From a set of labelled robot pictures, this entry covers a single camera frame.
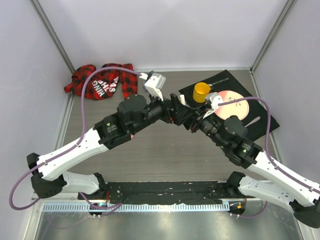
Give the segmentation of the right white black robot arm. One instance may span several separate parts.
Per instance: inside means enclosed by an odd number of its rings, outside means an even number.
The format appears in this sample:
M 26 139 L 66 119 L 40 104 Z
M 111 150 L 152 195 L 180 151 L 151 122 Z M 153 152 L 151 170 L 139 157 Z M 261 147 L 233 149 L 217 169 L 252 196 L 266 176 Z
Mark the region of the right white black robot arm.
M 209 137 L 224 155 L 236 166 L 254 172 L 272 182 L 261 183 L 240 172 L 228 178 L 226 193 L 233 198 L 240 194 L 257 197 L 289 211 L 301 223 L 318 229 L 320 227 L 320 185 L 311 181 L 270 156 L 266 149 L 246 138 L 247 128 L 236 115 L 224 122 L 211 118 L 214 109 L 204 105 L 187 108 L 184 127 L 201 131 Z

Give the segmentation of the white nail polish cap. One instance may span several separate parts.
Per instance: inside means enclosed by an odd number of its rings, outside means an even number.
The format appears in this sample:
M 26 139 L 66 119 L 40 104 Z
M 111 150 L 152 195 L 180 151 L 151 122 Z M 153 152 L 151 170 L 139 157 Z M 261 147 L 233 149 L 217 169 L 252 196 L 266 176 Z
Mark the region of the white nail polish cap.
M 184 94 L 181 94 L 181 95 L 179 96 L 179 99 L 180 99 L 180 102 L 181 102 L 182 105 L 184 105 L 184 106 L 187 105 Z

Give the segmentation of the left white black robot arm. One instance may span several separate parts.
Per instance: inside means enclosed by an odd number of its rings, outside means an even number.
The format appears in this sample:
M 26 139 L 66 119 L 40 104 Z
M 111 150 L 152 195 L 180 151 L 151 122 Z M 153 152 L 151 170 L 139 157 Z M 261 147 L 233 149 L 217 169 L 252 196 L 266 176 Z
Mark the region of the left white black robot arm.
M 96 123 L 82 137 L 45 155 L 29 154 L 26 159 L 32 171 L 32 188 L 41 199 L 71 191 L 100 200 L 107 192 L 103 177 L 97 173 L 72 173 L 70 168 L 130 141 L 133 135 L 158 120 L 180 126 L 194 111 L 173 93 L 169 99 L 153 97 L 151 102 L 138 94 L 128 97 L 118 105 L 116 113 Z

